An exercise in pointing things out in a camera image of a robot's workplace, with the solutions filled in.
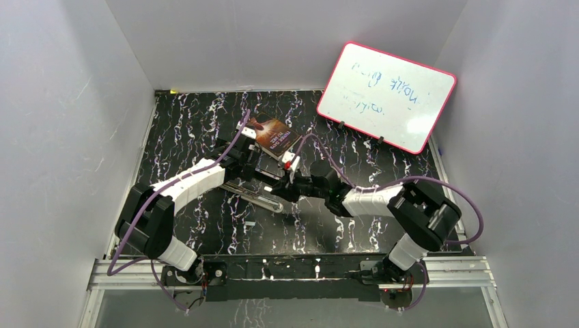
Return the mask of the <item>beige stapler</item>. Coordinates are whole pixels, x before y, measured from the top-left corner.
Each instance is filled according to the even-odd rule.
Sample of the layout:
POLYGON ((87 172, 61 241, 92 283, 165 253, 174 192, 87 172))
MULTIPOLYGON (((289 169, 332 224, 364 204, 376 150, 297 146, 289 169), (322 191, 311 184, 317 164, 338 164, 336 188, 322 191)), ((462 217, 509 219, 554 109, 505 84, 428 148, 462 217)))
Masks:
POLYGON ((284 206, 281 202, 260 195, 252 190, 236 185, 232 182, 226 182, 225 184, 222 184, 221 189, 224 189, 231 193, 235 193, 236 195, 239 195, 243 200, 246 200, 258 207, 264 208, 273 213, 282 213, 284 210, 284 206))

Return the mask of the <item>black stapler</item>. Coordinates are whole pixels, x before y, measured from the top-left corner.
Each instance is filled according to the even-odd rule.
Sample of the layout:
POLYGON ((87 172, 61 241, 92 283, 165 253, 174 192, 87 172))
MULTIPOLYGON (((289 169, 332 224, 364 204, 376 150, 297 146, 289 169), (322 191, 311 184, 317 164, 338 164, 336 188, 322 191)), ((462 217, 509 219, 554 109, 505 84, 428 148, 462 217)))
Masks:
POLYGON ((278 175, 273 174, 271 172, 268 172, 266 170, 260 169, 258 167, 255 168, 253 177, 254 177, 254 179, 257 179, 261 182, 264 182, 270 186, 273 186, 276 183, 281 182, 281 180, 282 180, 281 176, 278 176, 278 175))

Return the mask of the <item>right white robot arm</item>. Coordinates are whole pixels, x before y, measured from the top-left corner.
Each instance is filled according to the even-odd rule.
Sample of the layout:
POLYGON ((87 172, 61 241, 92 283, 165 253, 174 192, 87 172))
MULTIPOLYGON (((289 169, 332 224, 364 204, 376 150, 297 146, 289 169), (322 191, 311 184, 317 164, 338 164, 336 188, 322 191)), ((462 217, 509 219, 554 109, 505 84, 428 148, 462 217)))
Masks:
POLYGON ((462 216, 459 207, 425 178, 408 178, 381 189, 356 189, 329 163, 316 161, 310 174, 285 171, 268 192, 288 202, 301 197, 324 200, 338 217, 389 216, 404 230, 388 255, 373 264, 362 263, 349 274, 364 284, 401 283, 429 252, 442 249, 462 216))

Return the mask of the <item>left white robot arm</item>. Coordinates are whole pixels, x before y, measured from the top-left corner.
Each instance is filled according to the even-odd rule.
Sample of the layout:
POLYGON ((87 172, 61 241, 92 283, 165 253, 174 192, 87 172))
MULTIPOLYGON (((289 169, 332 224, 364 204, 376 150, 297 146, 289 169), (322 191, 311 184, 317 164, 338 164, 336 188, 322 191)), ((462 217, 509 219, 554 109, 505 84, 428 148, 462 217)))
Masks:
POLYGON ((115 226, 119 248, 130 245, 147 259, 176 268, 185 283, 200 282, 204 267, 197 253, 173 235, 174 217, 210 190, 237 178, 252 179, 259 157, 255 139, 255 132, 244 128, 177 176, 152 185, 135 184, 115 226))

